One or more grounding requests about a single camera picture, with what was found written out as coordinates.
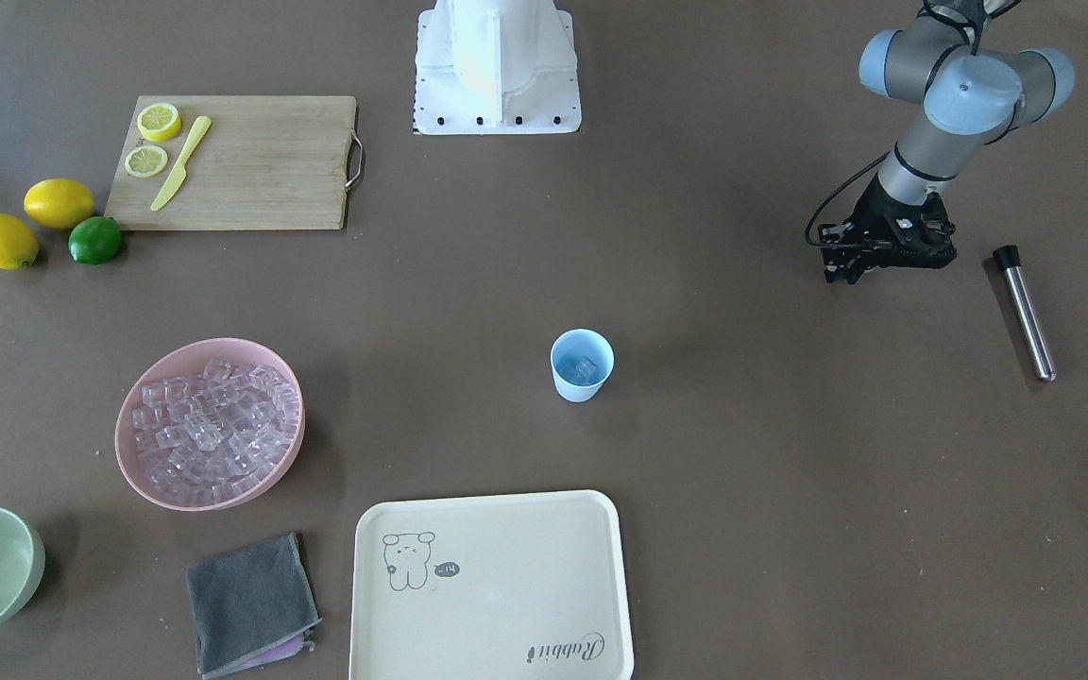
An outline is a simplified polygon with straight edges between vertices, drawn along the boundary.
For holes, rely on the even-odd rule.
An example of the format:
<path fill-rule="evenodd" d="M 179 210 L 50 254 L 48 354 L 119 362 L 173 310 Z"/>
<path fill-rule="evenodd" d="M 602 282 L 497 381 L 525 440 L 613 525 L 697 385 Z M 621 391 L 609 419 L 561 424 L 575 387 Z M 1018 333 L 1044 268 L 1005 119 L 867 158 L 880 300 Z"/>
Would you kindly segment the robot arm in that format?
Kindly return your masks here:
<path fill-rule="evenodd" d="M 903 30 L 881 30 L 860 55 L 860 83 L 920 112 L 869 177 L 850 215 L 809 220 L 824 279 L 854 284 L 874 268 L 942 268 L 956 257 L 943 194 L 973 156 L 1058 111 L 1076 86 L 1070 57 L 1049 48 L 984 50 L 1010 1 L 924 1 Z"/>

